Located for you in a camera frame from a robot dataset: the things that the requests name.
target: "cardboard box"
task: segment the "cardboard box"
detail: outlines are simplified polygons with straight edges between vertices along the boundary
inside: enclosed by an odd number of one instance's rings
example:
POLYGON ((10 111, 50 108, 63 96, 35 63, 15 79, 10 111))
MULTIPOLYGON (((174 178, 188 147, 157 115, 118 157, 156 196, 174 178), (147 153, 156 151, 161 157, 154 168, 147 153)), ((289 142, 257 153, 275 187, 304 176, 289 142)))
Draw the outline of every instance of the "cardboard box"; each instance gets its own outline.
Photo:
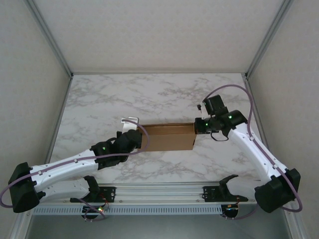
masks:
MULTIPOLYGON (((194 123, 161 123, 143 126, 150 136, 150 145, 146 151, 193 150, 196 140, 194 123)), ((144 148, 147 137, 142 132, 144 148)))

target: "white marble table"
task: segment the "white marble table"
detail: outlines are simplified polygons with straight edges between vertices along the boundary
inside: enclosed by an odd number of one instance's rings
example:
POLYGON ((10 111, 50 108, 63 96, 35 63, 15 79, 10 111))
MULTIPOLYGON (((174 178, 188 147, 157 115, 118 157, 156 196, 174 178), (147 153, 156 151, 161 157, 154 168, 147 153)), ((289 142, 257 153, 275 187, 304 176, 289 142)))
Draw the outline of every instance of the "white marble table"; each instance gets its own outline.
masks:
MULTIPOLYGON (((116 136, 122 117, 141 124, 194 122, 196 105, 225 84, 244 86, 240 74, 134 74, 75 76, 51 162, 67 158, 116 136)), ((248 116, 239 89, 220 92, 228 109, 248 116)), ((255 121, 253 130, 258 133, 255 121)), ((145 152, 94 174, 99 183, 218 181, 230 174, 257 178, 246 156, 232 142, 198 135, 192 151, 145 152)))

